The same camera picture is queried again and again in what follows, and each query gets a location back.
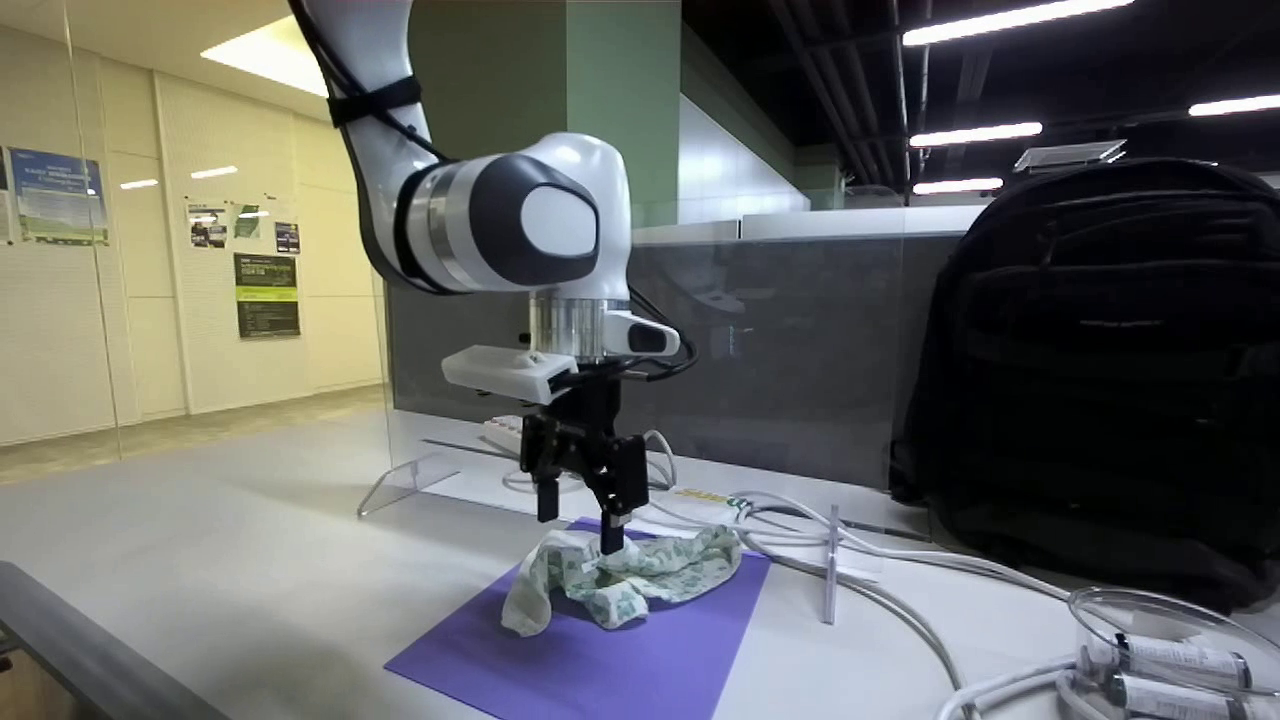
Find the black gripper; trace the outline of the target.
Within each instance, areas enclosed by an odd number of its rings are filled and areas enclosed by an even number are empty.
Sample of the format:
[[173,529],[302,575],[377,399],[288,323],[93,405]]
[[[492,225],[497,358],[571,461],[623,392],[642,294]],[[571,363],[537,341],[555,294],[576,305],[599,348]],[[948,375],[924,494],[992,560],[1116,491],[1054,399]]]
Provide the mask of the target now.
[[547,407],[530,407],[518,431],[518,467],[537,484],[537,521],[560,521],[560,470],[576,470],[599,491],[599,553],[623,548],[626,514],[642,504],[642,451],[637,437],[614,431],[618,363],[589,363],[560,381]]

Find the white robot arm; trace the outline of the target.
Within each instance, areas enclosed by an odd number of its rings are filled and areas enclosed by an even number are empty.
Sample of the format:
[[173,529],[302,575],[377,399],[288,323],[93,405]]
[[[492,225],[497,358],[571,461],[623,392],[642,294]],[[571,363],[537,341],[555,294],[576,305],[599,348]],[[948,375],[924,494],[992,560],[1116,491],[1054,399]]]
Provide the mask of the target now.
[[518,292],[526,343],[470,343],[441,358],[455,388],[526,405],[518,467],[537,514],[560,514],[560,475],[599,504],[599,548],[647,504],[647,451],[614,431],[618,381],[672,358],[678,333],[632,306],[632,201],[623,157],[589,130],[449,158],[408,54],[413,0],[288,0],[342,134],[365,256],[432,294]]

